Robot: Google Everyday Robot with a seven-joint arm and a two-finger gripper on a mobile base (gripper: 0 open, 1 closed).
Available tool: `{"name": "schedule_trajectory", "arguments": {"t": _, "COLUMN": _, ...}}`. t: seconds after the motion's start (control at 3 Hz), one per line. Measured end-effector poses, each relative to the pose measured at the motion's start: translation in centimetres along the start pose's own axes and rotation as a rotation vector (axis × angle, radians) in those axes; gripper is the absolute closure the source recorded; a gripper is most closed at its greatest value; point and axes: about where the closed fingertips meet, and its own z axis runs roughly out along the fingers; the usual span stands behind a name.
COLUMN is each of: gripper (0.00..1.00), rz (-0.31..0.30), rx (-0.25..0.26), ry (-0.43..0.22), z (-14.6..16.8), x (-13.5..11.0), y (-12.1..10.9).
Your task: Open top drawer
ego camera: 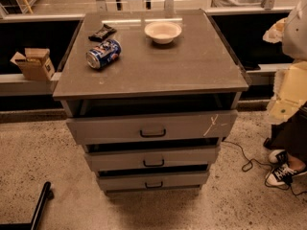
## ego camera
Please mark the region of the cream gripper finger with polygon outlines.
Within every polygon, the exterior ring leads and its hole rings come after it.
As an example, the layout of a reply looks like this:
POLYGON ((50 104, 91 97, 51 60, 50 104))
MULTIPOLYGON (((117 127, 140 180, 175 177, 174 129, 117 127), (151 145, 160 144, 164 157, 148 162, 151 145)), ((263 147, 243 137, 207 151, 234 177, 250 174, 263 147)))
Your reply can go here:
POLYGON ((275 73, 273 97, 267 110, 269 122, 280 125, 307 102, 307 62, 297 61, 275 73))
POLYGON ((263 35, 263 40, 269 43, 281 42, 283 39, 286 19, 275 22, 263 35))

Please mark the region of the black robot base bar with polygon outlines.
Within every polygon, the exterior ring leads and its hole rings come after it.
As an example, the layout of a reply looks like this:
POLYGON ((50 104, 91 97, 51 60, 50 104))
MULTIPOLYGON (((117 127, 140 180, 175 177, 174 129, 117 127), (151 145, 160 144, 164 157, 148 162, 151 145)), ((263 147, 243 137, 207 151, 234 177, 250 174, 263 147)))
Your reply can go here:
POLYGON ((47 181, 43 185, 31 221, 27 223, 0 224, 0 230, 37 230, 43 215, 44 208, 47 202, 53 198, 54 193, 51 189, 51 182, 47 181))

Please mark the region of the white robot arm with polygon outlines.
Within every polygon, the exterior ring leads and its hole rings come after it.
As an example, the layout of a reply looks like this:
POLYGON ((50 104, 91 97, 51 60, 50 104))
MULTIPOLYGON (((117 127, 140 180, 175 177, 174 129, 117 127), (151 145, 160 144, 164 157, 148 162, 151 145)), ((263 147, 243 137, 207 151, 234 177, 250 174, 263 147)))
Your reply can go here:
POLYGON ((307 0, 300 0, 286 18, 278 20, 263 35, 269 43, 282 43, 282 52, 294 60, 274 77, 269 120, 280 125, 307 103, 307 0))

